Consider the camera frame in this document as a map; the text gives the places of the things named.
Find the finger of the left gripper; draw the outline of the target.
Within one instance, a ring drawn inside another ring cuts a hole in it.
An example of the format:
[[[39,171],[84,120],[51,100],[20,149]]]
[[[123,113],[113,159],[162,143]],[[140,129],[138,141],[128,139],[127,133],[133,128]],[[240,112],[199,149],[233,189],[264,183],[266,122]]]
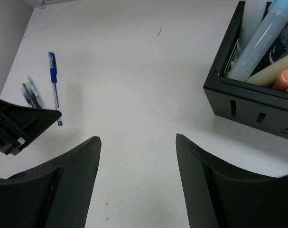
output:
[[[24,107],[0,99],[0,152],[17,155],[61,116],[57,110]]]

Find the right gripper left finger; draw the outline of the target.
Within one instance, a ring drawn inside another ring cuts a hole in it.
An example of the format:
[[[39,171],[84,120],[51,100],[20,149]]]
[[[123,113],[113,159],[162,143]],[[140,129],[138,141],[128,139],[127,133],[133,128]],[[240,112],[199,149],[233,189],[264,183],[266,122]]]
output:
[[[0,228],[83,228],[102,142],[94,136],[39,166],[0,179]]]

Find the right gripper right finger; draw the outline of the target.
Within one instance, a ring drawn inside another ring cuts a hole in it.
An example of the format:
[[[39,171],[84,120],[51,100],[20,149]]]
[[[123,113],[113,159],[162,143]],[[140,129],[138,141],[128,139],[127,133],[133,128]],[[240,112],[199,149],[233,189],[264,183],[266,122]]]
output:
[[[192,228],[288,228],[288,175],[234,166],[176,135],[179,173]]]

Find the black pen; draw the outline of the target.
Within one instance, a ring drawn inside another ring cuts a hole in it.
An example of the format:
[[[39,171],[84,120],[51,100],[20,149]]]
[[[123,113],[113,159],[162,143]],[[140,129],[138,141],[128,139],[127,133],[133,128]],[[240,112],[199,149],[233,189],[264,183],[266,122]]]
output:
[[[28,97],[29,100],[31,101],[32,106],[33,106],[34,108],[36,108],[36,105],[35,105],[35,103],[34,103],[34,100],[33,100],[32,96],[31,96],[30,92],[28,91],[26,85],[25,85],[25,84],[22,84],[22,87],[23,87],[25,93],[27,94],[27,97]]]

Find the green pen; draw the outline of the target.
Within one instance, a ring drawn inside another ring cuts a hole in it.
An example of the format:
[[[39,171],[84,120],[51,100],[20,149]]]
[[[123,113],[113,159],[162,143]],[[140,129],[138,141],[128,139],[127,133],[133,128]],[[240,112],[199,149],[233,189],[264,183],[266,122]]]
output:
[[[31,91],[31,93],[36,97],[36,100],[39,104],[39,106],[44,109],[45,108],[45,105],[44,105],[44,102],[42,100],[42,97],[40,95],[40,92],[38,91],[38,88],[34,82],[34,80],[28,76],[28,84],[29,84],[29,91]]]

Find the light blue gel pen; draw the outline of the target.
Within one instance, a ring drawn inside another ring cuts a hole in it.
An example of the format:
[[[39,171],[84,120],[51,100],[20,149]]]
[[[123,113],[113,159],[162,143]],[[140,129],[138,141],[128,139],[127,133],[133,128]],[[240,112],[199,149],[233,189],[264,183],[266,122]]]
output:
[[[41,109],[41,106],[39,105],[36,97],[33,96],[27,89],[21,88],[21,93],[22,93],[23,97],[25,98],[29,107]]]

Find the black slotted organizer container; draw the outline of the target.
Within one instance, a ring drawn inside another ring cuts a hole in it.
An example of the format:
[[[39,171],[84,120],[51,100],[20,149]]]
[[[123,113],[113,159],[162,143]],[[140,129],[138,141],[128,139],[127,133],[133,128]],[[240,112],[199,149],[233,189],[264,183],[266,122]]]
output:
[[[236,51],[244,4],[238,2],[204,91],[215,115],[288,140],[288,93],[226,78]]]

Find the yellow cap highlighter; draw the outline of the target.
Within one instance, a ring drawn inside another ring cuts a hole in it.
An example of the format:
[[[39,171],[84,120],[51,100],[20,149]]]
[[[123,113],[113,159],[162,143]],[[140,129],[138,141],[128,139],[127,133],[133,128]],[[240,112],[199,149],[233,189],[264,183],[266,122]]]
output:
[[[250,76],[247,83],[258,86],[270,86],[274,84],[279,75],[288,69],[288,55],[258,73]]]

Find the orange cap highlighter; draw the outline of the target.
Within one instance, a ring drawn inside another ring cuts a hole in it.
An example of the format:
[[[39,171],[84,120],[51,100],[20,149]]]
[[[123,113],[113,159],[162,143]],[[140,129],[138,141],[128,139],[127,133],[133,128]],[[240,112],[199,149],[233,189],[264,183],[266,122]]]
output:
[[[288,93],[288,69],[284,70],[277,78],[273,89]]]

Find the green cap highlighter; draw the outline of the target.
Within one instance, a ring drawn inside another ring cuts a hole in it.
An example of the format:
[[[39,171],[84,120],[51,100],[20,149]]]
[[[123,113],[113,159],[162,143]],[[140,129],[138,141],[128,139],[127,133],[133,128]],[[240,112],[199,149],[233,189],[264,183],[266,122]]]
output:
[[[245,1],[235,60],[240,57],[257,28],[260,26],[264,14],[267,13],[268,10],[267,4],[268,0]]]

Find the blue cap highlighter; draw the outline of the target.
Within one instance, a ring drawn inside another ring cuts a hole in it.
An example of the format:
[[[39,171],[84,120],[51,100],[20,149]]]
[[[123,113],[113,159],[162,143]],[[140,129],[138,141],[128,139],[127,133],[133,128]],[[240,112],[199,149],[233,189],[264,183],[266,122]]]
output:
[[[227,78],[245,82],[288,24],[288,0],[274,0]]]

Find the clear blue glue stick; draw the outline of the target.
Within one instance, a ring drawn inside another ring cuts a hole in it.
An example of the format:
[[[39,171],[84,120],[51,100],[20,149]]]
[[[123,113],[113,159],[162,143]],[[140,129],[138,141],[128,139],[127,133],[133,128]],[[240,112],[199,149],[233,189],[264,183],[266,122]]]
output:
[[[253,71],[252,75],[268,67],[269,65],[274,64],[286,55],[288,55],[288,24],[266,52],[262,60]]]

